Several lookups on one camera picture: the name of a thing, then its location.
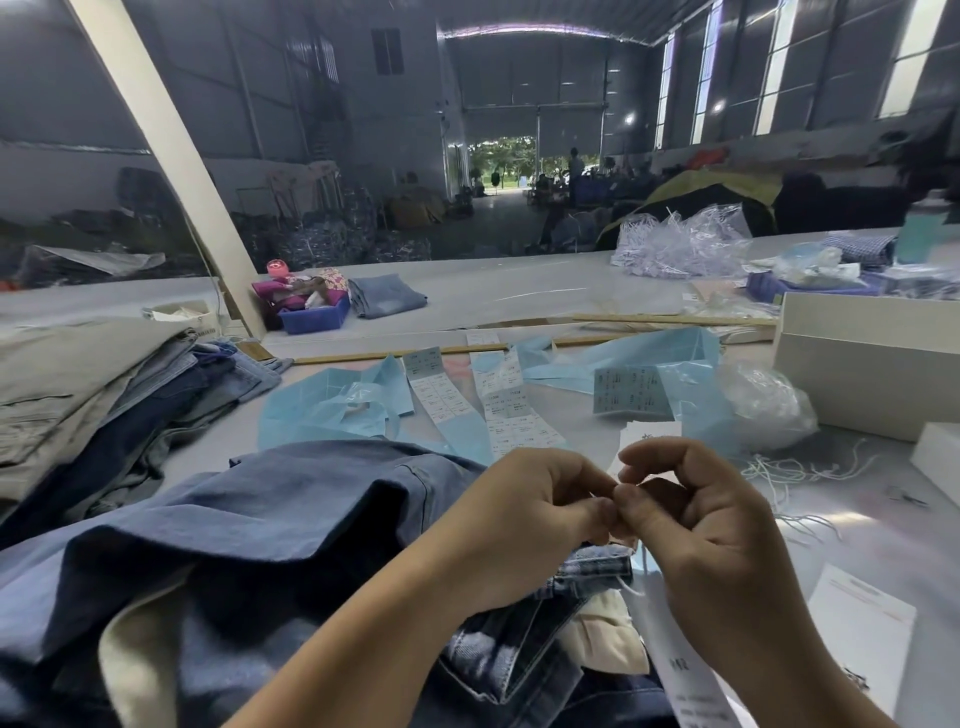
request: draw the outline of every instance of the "forearm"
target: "forearm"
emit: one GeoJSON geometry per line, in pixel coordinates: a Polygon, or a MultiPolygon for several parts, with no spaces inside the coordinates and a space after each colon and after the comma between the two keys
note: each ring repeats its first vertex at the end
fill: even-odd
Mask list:
{"type": "Polygon", "coordinates": [[[776,664],[756,665],[734,686],[760,728],[897,728],[860,692],[823,647],[778,651],[776,664]]]}
{"type": "Polygon", "coordinates": [[[227,728],[398,728],[468,616],[417,545],[365,584],[227,728]]]}

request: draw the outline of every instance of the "price tag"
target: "price tag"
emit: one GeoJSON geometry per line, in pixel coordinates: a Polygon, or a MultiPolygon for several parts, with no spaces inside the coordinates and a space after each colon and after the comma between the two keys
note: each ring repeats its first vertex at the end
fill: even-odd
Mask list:
{"type": "Polygon", "coordinates": [[[684,637],[666,603],[663,575],[634,572],[642,594],[621,590],[682,728],[741,728],[720,683],[684,637]]]}

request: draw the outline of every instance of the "left hand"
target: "left hand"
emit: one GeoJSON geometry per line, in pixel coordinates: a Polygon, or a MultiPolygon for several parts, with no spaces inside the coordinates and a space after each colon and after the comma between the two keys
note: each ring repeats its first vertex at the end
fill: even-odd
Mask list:
{"type": "Polygon", "coordinates": [[[576,452],[516,449],[407,551],[444,580],[465,616],[504,607],[542,586],[584,541],[601,546],[623,530],[615,486],[576,452]]]}

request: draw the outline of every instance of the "checkered cloth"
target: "checkered cloth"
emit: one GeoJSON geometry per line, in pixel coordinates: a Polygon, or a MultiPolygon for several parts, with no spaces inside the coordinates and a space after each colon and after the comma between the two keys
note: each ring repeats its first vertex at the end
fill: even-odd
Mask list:
{"type": "Polygon", "coordinates": [[[828,235],[824,245],[843,251],[843,262],[859,263],[865,269],[893,265],[895,235],[828,235]]]}

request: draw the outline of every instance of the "person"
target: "person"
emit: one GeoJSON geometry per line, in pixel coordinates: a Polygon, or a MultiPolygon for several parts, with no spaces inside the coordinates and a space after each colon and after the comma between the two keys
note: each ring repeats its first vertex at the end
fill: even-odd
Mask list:
{"type": "Polygon", "coordinates": [[[620,484],[519,449],[361,587],[228,728],[400,728],[455,629],[524,598],[582,542],[637,536],[686,637],[760,728],[894,728],[830,658],[766,500],[706,446],[620,453],[620,484]],[[684,487],[648,475],[673,471],[684,487]]]}
{"type": "Polygon", "coordinates": [[[577,181],[584,176],[584,161],[580,159],[580,150],[570,150],[570,206],[577,206],[577,181]]]}

